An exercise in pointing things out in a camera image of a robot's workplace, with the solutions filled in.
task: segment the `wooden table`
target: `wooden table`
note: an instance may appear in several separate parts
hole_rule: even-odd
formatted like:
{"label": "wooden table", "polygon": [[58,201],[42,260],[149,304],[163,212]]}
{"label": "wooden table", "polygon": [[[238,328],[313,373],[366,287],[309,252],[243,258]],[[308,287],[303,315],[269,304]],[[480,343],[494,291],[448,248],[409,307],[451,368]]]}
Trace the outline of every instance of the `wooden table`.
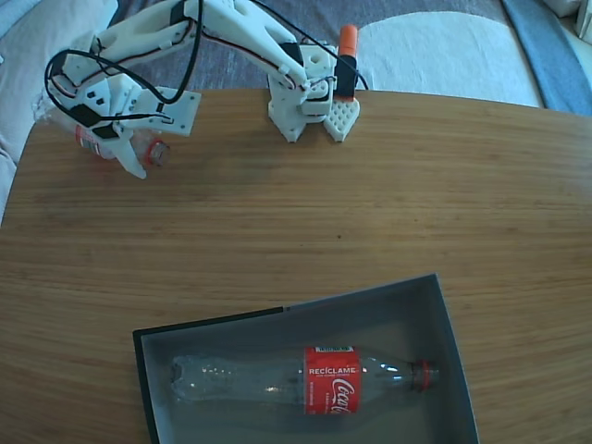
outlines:
{"label": "wooden table", "polygon": [[0,230],[0,441],[146,443],[131,331],[440,274],[484,443],[592,439],[592,122],[360,93],[287,144],[206,92],[146,181],[36,128]]}

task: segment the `coca-cola bottle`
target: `coca-cola bottle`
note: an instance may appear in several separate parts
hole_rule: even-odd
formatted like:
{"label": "coca-cola bottle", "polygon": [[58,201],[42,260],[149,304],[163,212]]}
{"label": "coca-cola bottle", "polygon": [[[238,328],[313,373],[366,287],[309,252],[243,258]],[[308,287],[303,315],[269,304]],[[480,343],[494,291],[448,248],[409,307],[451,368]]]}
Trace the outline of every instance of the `coca-cola bottle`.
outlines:
{"label": "coca-cola bottle", "polygon": [[[116,158],[111,150],[100,143],[97,137],[60,110],[54,109],[50,111],[46,118],[67,132],[74,134],[76,142],[82,148],[86,148],[106,160]],[[149,129],[134,130],[129,142],[138,160],[145,165],[161,167],[168,161],[170,147]]]}
{"label": "coca-cola bottle", "polygon": [[397,392],[425,391],[438,380],[428,361],[409,363],[358,347],[308,347],[258,361],[177,356],[171,387],[184,401],[252,401],[294,413],[355,413]]}

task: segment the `empty plastic bottle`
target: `empty plastic bottle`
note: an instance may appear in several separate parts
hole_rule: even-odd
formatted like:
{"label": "empty plastic bottle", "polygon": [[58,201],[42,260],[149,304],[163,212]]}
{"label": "empty plastic bottle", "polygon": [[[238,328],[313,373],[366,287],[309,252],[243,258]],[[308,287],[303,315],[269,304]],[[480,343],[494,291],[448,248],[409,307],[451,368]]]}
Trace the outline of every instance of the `empty plastic bottle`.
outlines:
{"label": "empty plastic bottle", "polygon": [[404,390],[425,391],[437,381],[432,363],[356,347],[294,349],[257,361],[184,355],[171,365],[171,387],[181,400],[275,403],[308,414],[355,413]]}

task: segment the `cardboard box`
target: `cardboard box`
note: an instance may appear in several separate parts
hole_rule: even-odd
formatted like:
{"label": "cardboard box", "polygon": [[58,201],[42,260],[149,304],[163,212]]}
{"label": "cardboard box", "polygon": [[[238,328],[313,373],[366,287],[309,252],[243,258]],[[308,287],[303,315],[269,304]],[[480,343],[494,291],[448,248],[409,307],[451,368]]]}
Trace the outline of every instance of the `cardboard box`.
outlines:
{"label": "cardboard box", "polygon": [[[133,332],[153,444],[372,444],[478,442],[463,366],[438,284],[430,275],[290,307]],[[437,363],[439,382],[388,399],[371,415],[289,416],[275,405],[179,401],[176,355],[257,354],[305,346],[366,346]]]}

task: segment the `gray box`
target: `gray box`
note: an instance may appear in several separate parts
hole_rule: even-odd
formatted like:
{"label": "gray box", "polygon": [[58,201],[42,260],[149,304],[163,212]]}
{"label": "gray box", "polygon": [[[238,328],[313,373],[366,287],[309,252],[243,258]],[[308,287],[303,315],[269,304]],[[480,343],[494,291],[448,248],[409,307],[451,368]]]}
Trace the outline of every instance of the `gray box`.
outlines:
{"label": "gray box", "polygon": [[[438,277],[430,275],[319,301],[133,332],[153,444],[478,443],[469,392]],[[291,347],[371,347],[437,363],[438,384],[403,393],[372,416],[291,415],[271,407],[176,400],[169,386],[178,354],[281,353]]]}

